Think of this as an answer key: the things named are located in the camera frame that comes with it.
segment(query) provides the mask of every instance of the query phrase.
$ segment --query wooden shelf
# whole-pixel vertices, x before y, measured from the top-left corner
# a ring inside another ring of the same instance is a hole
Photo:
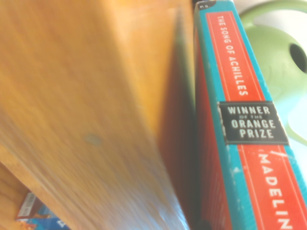
[[[0,230],[22,230],[16,214],[28,189],[0,163]]]
[[[189,4],[0,2],[0,161],[73,230],[198,219]]]

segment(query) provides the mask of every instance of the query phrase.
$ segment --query green watering can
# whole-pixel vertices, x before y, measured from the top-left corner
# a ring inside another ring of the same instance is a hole
[[[255,17],[275,10],[307,13],[307,2],[270,1],[248,9],[240,17],[286,132],[307,145],[307,140],[296,135],[288,124],[290,112],[307,94],[306,54],[301,45],[284,31],[253,24]]]

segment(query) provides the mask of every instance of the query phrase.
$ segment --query wooden board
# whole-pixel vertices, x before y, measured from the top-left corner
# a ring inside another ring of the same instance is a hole
[[[28,189],[0,164],[0,230],[21,230],[15,217]]]
[[[108,9],[0,2],[0,160],[73,230],[187,229]]]

